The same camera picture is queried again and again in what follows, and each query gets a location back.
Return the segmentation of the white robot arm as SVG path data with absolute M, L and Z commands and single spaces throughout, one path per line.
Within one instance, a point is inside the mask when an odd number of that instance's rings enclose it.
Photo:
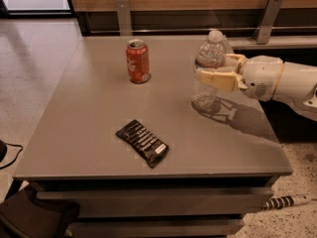
M 197 68 L 198 80 L 226 92 L 288 105 L 297 114 L 317 121 L 317 67 L 280 58 L 226 54 L 218 68 Z

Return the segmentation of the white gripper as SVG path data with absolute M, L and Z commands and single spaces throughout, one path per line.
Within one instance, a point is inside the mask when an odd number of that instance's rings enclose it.
M 233 71 L 198 68 L 198 80 L 226 92 L 241 90 L 250 98 L 268 101 L 272 99 L 277 79 L 282 72 L 283 60 L 268 56 L 247 59 L 240 54 L 226 54 L 225 66 L 229 66 Z

